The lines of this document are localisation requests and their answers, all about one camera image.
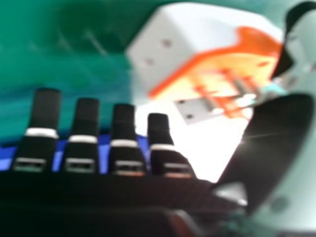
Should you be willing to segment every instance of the blue surface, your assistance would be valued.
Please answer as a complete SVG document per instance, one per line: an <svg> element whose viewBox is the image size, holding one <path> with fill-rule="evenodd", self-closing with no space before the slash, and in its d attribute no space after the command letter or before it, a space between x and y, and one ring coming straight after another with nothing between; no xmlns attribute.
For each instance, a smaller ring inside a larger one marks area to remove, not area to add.
<svg viewBox="0 0 316 237"><path fill-rule="evenodd" d="M149 161L148 157L148 142L146 137L138 136L138 144L142 150L145 158ZM66 140L61 140L57 144L56 153L54 157L52 171L58 172L60 168L61 159L63 156L63 150L66 145ZM110 136L109 134L101 135L99 137L99 157L100 157L100 173L106 174L108 172L108 154L110 150L109 146ZM16 147L0 147L0 171L6 171L9 169Z"/></svg>

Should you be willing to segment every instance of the green surface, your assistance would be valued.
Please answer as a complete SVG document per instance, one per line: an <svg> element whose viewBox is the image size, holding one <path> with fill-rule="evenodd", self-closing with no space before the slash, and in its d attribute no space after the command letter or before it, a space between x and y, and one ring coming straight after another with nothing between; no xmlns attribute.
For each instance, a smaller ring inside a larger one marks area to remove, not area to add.
<svg viewBox="0 0 316 237"><path fill-rule="evenodd" d="M159 5L170 0L14 0L0 2L0 142L25 130L33 92L63 91L60 131L70 127L76 99L102 101L107 128L113 103L130 102L122 54ZM263 13L266 0L197 0Z"/></svg>

